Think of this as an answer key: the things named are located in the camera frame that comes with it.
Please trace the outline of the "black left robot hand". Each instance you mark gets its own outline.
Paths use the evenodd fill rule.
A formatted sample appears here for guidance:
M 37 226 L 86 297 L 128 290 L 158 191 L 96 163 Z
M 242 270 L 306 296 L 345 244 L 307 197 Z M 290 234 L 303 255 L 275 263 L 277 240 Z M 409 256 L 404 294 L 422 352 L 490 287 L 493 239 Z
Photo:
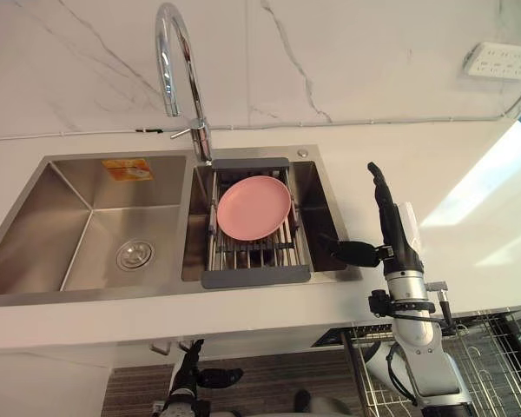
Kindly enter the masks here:
M 197 388 L 223 389 L 241 380 L 244 371 L 241 368 L 204 368 L 199 369 L 198 363 L 204 340 L 192 341 L 189 346 L 180 343 L 179 349 L 184 353 L 181 365 L 175 368 L 169 393 L 177 390 L 188 390 L 196 394 Z

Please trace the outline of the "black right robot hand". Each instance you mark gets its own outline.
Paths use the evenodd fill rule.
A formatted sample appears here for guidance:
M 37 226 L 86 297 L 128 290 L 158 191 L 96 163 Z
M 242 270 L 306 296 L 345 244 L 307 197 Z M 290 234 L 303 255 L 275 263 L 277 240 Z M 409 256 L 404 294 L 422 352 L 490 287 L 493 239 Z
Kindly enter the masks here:
M 332 258 L 347 265 L 376 268 L 382 262 L 384 275 L 402 271 L 423 273 L 423 262 L 406 238 L 399 207 L 392 198 L 383 173 L 374 162 L 369 162 L 367 169 L 373 175 L 383 244 L 374 247 L 366 242 L 339 241 L 329 235 L 318 234 L 320 246 Z

